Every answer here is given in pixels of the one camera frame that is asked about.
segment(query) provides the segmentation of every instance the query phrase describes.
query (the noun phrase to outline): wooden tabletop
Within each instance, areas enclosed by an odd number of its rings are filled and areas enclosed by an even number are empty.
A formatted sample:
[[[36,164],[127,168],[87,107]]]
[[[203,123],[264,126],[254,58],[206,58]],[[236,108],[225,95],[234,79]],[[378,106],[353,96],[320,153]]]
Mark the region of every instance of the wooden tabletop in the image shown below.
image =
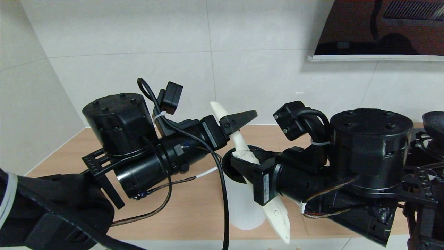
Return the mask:
[[[288,141],[277,125],[246,126],[241,130],[246,142],[265,150],[281,152],[298,145],[307,147],[309,137]],[[48,159],[36,167],[28,176],[40,177],[57,173],[80,173],[86,169],[81,157],[101,146],[91,129],[85,129]],[[228,146],[218,151],[223,155],[233,148]],[[180,180],[204,172],[215,166],[212,157],[207,156],[190,167],[186,174],[178,174],[172,180]],[[123,198],[126,206],[116,210],[115,220],[145,214],[156,209],[165,199],[167,189],[162,189],[140,201],[128,199],[114,173],[108,178]],[[339,238],[355,237],[356,233],[328,219],[308,219],[301,215],[299,207],[282,197],[291,223],[291,238]],[[392,234],[407,234],[407,222],[401,210],[396,212]],[[215,240],[223,237],[223,206],[220,180],[217,171],[205,177],[173,186],[168,205],[157,215],[131,224],[111,228],[108,234],[126,240]],[[230,227],[231,239],[278,239],[265,221],[254,230],[240,230]]]

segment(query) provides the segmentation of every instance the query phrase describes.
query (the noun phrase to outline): wire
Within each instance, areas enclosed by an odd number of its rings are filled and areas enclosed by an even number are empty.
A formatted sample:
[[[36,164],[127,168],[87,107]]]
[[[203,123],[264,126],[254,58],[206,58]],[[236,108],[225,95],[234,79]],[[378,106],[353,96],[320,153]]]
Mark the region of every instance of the wire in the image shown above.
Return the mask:
[[[0,168],[0,178],[6,181],[8,174]],[[109,237],[103,232],[100,232],[97,228],[90,226],[88,223],[80,219],[76,214],[71,211],[65,210],[55,203],[47,200],[45,197],[34,192],[28,187],[24,186],[20,182],[17,185],[17,191],[19,194],[27,199],[30,199],[34,203],[44,208],[47,212],[54,214],[66,223],[73,225],[96,243],[111,249],[111,250],[144,250],[141,247],[133,246],[131,244],[118,241]]]
[[[353,176],[349,176],[349,177],[347,177],[345,179],[342,179],[342,180],[340,180],[340,181],[338,181],[336,183],[333,183],[333,185],[331,185],[328,188],[322,189],[320,191],[317,191],[317,192],[309,195],[307,198],[303,199],[301,202],[307,203],[307,202],[313,200],[314,198],[316,198],[318,196],[321,196],[321,195],[324,195],[324,194],[328,194],[328,193],[330,193],[332,191],[341,189],[341,188],[345,187],[346,185],[352,183],[353,181],[357,180],[359,177],[360,177],[360,175],[353,175]]]
[[[337,215],[337,214],[342,214],[342,213],[349,212],[349,211],[355,209],[355,207],[348,207],[348,208],[341,209],[341,210],[338,210],[338,211],[335,211],[335,212],[332,212],[332,213],[314,213],[314,212],[306,212],[305,211],[305,206],[307,205],[307,203],[309,201],[313,200],[314,198],[319,197],[319,196],[324,195],[324,194],[328,194],[328,193],[330,193],[332,191],[341,189],[341,188],[345,187],[346,185],[352,183],[353,181],[357,180],[359,177],[360,177],[359,175],[349,176],[349,177],[347,177],[345,179],[342,179],[340,181],[337,181],[337,182],[333,183],[328,188],[319,190],[319,191],[309,195],[307,198],[302,199],[301,200],[301,205],[300,205],[302,214],[305,217],[307,217],[307,218],[318,219],[318,218],[330,217],[330,216]]]
[[[372,36],[373,36],[373,39],[375,40],[375,42],[379,42],[379,31],[378,31],[378,26],[376,23],[376,18],[378,18],[381,8],[382,8],[382,1],[375,0],[372,15],[370,16],[370,32],[372,33]]]
[[[307,109],[301,109],[301,110],[298,110],[298,111],[292,113],[293,117],[298,117],[298,116],[302,116],[302,115],[315,115],[315,116],[319,117],[321,119],[322,123],[324,124],[325,136],[327,138],[330,137],[330,135],[331,135],[330,122],[329,122],[327,116],[325,116],[325,114],[323,112],[316,110],[316,109],[307,108]]]
[[[189,147],[202,149],[202,150],[205,150],[205,151],[207,151],[207,152],[210,153],[210,151],[209,151],[208,149],[203,148],[203,147],[199,147],[199,146],[195,146],[195,145],[186,145],[186,146],[182,146],[183,149],[186,149],[186,148],[189,148]],[[216,153],[216,156],[218,157],[219,162],[222,162],[222,156],[221,156],[220,154],[218,154],[218,153]]]
[[[207,175],[207,174],[209,174],[209,173],[212,173],[212,172],[215,171],[216,169],[217,169],[217,167],[214,167],[214,168],[209,169],[209,170],[207,170],[207,171],[205,171],[205,172],[203,172],[203,173],[201,173],[201,174],[198,174],[198,175],[196,175],[196,176],[192,176],[192,177],[189,177],[189,178],[186,178],[186,179],[182,179],[182,180],[179,180],[179,181],[173,181],[171,184],[174,185],[174,184],[179,184],[179,183],[184,183],[184,182],[192,181],[192,180],[195,180],[195,179],[200,178],[200,177],[202,177],[202,176],[205,176],[205,175]],[[147,195],[150,195],[150,194],[152,194],[152,193],[154,193],[154,192],[156,192],[157,190],[160,190],[160,189],[162,189],[162,188],[165,188],[165,187],[167,187],[167,186],[168,186],[168,183],[163,184],[163,185],[160,185],[160,186],[155,187],[155,188],[152,188],[152,189],[150,189],[150,190],[147,191],[146,196],[147,196]]]
[[[163,201],[162,205],[160,205],[157,209],[146,213],[146,214],[142,214],[142,215],[138,215],[138,216],[134,216],[134,217],[130,217],[130,218],[126,218],[123,220],[118,220],[115,221],[111,224],[111,227],[114,226],[121,226],[121,225],[125,225],[125,224],[129,224],[129,223],[133,223],[136,221],[140,221],[146,218],[149,218],[151,216],[156,215],[157,213],[159,213],[160,211],[162,211],[163,208],[165,208],[165,206],[168,204],[168,202],[170,201],[171,198],[171,192],[172,192],[172,185],[173,183],[171,182],[171,176],[168,173],[168,170],[166,168],[165,162],[163,161],[163,158],[161,156],[159,156],[159,153],[157,152],[157,150],[154,148],[154,146],[151,143],[148,143],[148,145],[151,147],[151,149],[153,150],[154,154],[156,155],[157,160],[160,163],[160,166],[162,168],[163,173],[166,175],[166,177],[168,178],[168,183],[166,184],[168,186],[168,194],[166,195],[165,200]]]
[[[160,105],[157,102],[157,99],[154,96],[153,91],[151,90],[150,86],[147,84],[147,82],[142,79],[142,78],[138,78],[137,79],[137,85],[139,86],[139,88],[142,89],[146,89],[148,91],[148,93],[146,93],[146,91],[142,91],[145,96],[152,100],[155,106],[155,109],[157,110],[158,113],[161,112],[160,109]],[[217,155],[214,152],[214,150],[201,138],[196,137],[174,125],[172,125],[168,119],[166,119],[164,116],[161,116],[160,119],[162,119],[162,121],[168,125],[172,130],[183,134],[184,136],[187,136],[189,138],[192,138],[196,141],[198,141],[200,144],[202,144],[209,152],[210,154],[213,156],[214,161],[216,162],[218,171],[219,171],[219,176],[220,176],[220,180],[221,180],[221,186],[222,186],[222,198],[223,198],[223,206],[224,206],[224,237],[223,237],[223,247],[222,250],[228,250],[228,245],[229,245],[229,240],[230,240],[230,221],[229,221],[229,214],[228,214],[228,198],[227,198],[227,194],[226,194],[226,186],[225,186],[225,179],[223,176],[223,170],[222,170],[222,165],[221,163],[218,161]]]
[[[437,162],[437,163],[432,163],[432,164],[424,165],[424,166],[422,166],[422,168],[425,169],[425,170],[444,168],[444,162]]]
[[[320,218],[327,218],[333,215],[338,215],[338,214],[342,214],[345,212],[349,212],[352,210],[363,210],[365,209],[367,206],[365,205],[357,205],[357,206],[349,206],[347,208],[340,208],[337,209],[331,213],[312,213],[312,212],[307,212],[304,214],[305,217],[310,218],[310,219],[320,219]]]

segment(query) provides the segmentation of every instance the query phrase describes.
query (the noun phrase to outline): white spray bottle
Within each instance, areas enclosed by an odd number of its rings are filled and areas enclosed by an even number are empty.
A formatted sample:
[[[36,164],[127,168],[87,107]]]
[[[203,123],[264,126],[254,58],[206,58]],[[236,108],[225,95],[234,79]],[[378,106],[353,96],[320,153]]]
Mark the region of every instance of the white spray bottle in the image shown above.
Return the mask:
[[[218,102],[212,101],[210,104],[218,120],[228,115],[228,112]],[[248,148],[248,145],[245,143],[240,131],[230,135],[230,140],[233,141],[236,148],[236,151],[232,153],[233,156],[251,163],[259,164],[259,160]],[[249,224],[250,227],[258,227],[265,220],[265,218],[262,218],[266,217],[274,231],[285,243],[288,244],[290,241],[290,221],[288,219],[287,209],[285,208],[285,205],[282,203],[281,199],[279,197],[275,197],[265,206],[260,206],[253,200],[253,185],[246,178],[244,179],[247,183],[246,185],[248,186],[247,189],[245,189],[245,184],[237,183],[226,176],[226,181],[228,181],[230,185],[235,185],[234,183],[237,184],[237,188],[235,190],[231,190],[227,187],[228,205],[230,208],[230,222],[236,227],[244,224]],[[239,203],[248,209],[239,209]]]

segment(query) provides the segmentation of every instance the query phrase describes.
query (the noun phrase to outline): black cable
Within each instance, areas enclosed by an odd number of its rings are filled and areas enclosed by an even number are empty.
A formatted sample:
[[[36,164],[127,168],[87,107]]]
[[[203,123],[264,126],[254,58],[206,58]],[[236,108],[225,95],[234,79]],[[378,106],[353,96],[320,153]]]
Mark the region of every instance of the black cable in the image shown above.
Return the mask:
[[[186,148],[189,148],[189,147],[202,149],[202,150],[205,150],[205,151],[207,151],[208,153],[210,153],[210,151],[209,151],[208,149],[203,148],[203,147],[199,147],[199,146],[195,146],[195,145],[182,146],[182,148],[185,148],[185,149],[186,149]],[[222,156],[221,156],[220,154],[218,154],[218,153],[216,153],[216,156],[218,157],[219,162],[222,162]]]
[[[159,213],[160,211],[162,211],[162,209],[165,208],[165,206],[166,206],[166,205],[168,204],[168,202],[170,201],[170,198],[171,198],[171,192],[172,192],[172,185],[173,185],[173,183],[172,183],[172,181],[171,181],[171,176],[170,176],[169,173],[168,173],[168,170],[167,170],[167,168],[166,168],[166,164],[165,164],[165,162],[163,161],[163,158],[159,155],[159,153],[157,152],[156,148],[154,148],[154,146],[153,146],[150,142],[148,142],[148,145],[149,145],[149,146],[151,147],[151,149],[153,150],[154,155],[156,156],[157,160],[158,160],[159,163],[160,163],[160,166],[161,166],[161,168],[162,168],[163,173],[164,173],[164,174],[166,175],[166,177],[168,178],[168,183],[166,184],[166,185],[168,186],[168,194],[166,195],[166,198],[165,198],[165,200],[163,201],[162,205],[160,205],[157,209],[155,209],[155,210],[153,210],[153,211],[151,211],[151,212],[149,212],[149,213],[146,213],[146,214],[141,214],[141,215],[138,215],[138,216],[134,216],[134,217],[130,217],[130,218],[126,218],[126,219],[122,219],[122,220],[115,221],[115,222],[113,222],[113,223],[111,224],[111,227],[113,227],[113,226],[121,226],[121,225],[129,224],[129,223],[133,223],[133,222],[140,221],[140,220],[143,220],[143,219],[149,218],[149,217],[151,217],[151,216],[154,216],[154,215],[156,215],[157,213]]]
[[[4,172],[3,169],[0,169],[0,178],[5,182],[8,181],[8,174]],[[90,226],[88,223],[77,217],[76,214],[54,204],[53,202],[47,200],[45,197],[41,196],[40,194],[22,185],[20,182],[17,185],[17,191],[23,197],[30,199],[31,201],[35,202],[36,204],[44,208],[47,212],[52,213],[55,216],[62,219],[63,221],[65,221],[66,223],[73,225],[74,227],[85,233],[85,235],[87,235],[93,241],[106,247],[107,249],[144,250],[141,247],[133,246],[131,244],[121,242],[114,238],[109,237],[105,233],[100,232],[99,230],[97,230],[97,228]]]
[[[142,78],[138,78],[137,79],[137,84],[139,86],[140,89],[145,88],[148,91],[148,99],[152,99],[154,106],[157,110],[158,113],[161,112],[160,109],[160,105],[157,102],[157,99],[155,98],[155,95],[153,93],[153,91],[151,90],[150,86],[147,84],[147,82],[142,79]],[[223,170],[222,170],[222,165],[221,163],[218,161],[217,159],[217,155],[214,152],[214,150],[201,138],[196,137],[190,133],[188,133],[187,131],[184,131],[180,128],[177,128],[176,126],[172,125],[164,116],[160,116],[160,119],[162,119],[162,121],[167,124],[172,130],[181,133],[189,138],[192,138],[196,141],[198,141],[200,144],[202,144],[205,148],[208,149],[208,151],[210,152],[210,154],[213,156],[214,161],[216,162],[216,165],[218,167],[218,171],[219,171],[219,176],[220,176],[220,180],[221,180],[221,186],[222,186],[222,198],[223,198],[223,206],[224,206],[224,237],[223,237],[223,247],[222,250],[228,250],[228,245],[229,245],[229,240],[230,240],[230,221],[229,221],[229,214],[228,214],[228,198],[227,198],[227,194],[226,194],[226,187],[225,187],[225,179],[223,176]]]
[[[424,166],[422,166],[422,168],[425,169],[425,170],[444,168],[444,162],[437,162],[437,163],[432,163],[432,164],[424,165]]]
[[[316,110],[316,109],[301,109],[301,110],[292,112],[291,115],[295,119],[296,119],[296,117],[302,116],[302,115],[315,115],[315,116],[319,117],[321,119],[322,123],[324,124],[325,136],[327,138],[330,137],[330,135],[331,135],[330,121],[328,120],[327,116],[325,116],[325,114],[323,112]]]
[[[174,185],[174,184],[184,183],[184,182],[192,181],[192,180],[195,180],[195,179],[196,179],[196,177],[195,177],[195,176],[192,176],[192,177],[190,177],[190,178],[182,179],[182,180],[179,180],[179,181],[173,181],[171,184]],[[160,190],[160,189],[165,188],[165,187],[168,187],[168,183],[163,184],[163,185],[160,185],[160,186],[158,186],[158,187],[155,187],[155,188],[152,188],[152,189],[148,190],[147,193],[146,193],[146,195],[150,195],[150,194],[156,192],[157,190]]]
[[[376,23],[376,19],[379,15],[379,12],[381,11],[381,8],[382,8],[382,1],[375,0],[372,15],[370,16],[370,32],[372,33],[375,42],[379,42],[379,30]]]

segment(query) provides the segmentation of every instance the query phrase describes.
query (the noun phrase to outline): tile grout line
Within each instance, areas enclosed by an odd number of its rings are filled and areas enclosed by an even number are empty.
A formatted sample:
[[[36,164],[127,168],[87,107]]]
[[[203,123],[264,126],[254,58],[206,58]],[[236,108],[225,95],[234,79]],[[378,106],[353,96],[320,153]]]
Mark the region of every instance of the tile grout line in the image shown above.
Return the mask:
[[[372,80],[373,80],[373,77],[375,76],[375,73],[376,73],[376,69],[377,69],[377,67],[378,67],[378,64],[379,64],[379,61],[376,62],[375,69],[373,70],[372,77],[370,78],[370,80],[369,80],[369,84],[367,85],[367,89],[365,90],[365,93],[364,93],[364,95],[362,96],[362,100],[361,100],[361,104],[359,104],[359,108],[361,108],[361,107],[362,107],[362,104],[364,103],[365,96],[367,95],[367,92],[369,91],[370,85],[372,84]]]
[[[16,67],[20,67],[20,66],[23,66],[23,65],[27,65],[27,64],[30,64],[30,63],[33,63],[33,62],[38,62],[38,61],[41,61],[41,60],[45,60],[45,59],[49,59],[49,58],[48,58],[48,57],[45,57],[45,58],[42,58],[42,59],[37,59],[37,60],[30,61],[30,62],[27,62],[27,63],[23,63],[23,64],[20,64],[20,65],[12,66],[12,67],[10,67],[10,68],[6,68],[6,69],[2,69],[2,70],[0,70],[0,72],[1,72],[1,71],[4,71],[4,70],[7,70],[7,69],[13,69],[13,68],[16,68]]]
[[[218,101],[216,98],[216,80],[214,79],[214,64],[213,64],[213,48],[211,47],[211,31],[210,31],[210,17],[208,14],[208,0],[205,0],[206,7],[206,21],[208,24],[208,36],[210,39],[210,55],[211,55],[211,73],[213,74],[213,88],[214,88],[214,101]]]
[[[171,52],[129,52],[129,53],[107,53],[107,54],[86,54],[86,55],[70,55],[70,56],[48,56],[48,59],[52,58],[64,58],[64,57],[78,57],[78,56],[113,56],[113,55],[138,55],[138,54],[174,54],[174,53],[205,53],[205,52],[240,52],[240,51],[280,51],[280,50],[312,50],[310,48],[276,48],[276,49],[241,49],[241,50],[211,50],[211,38],[210,38],[210,51],[171,51]]]
[[[341,248],[341,250],[344,250],[345,246],[347,246],[347,244],[350,242],[352,238],[349,238],[349,240],[346,242],[346,244]]]

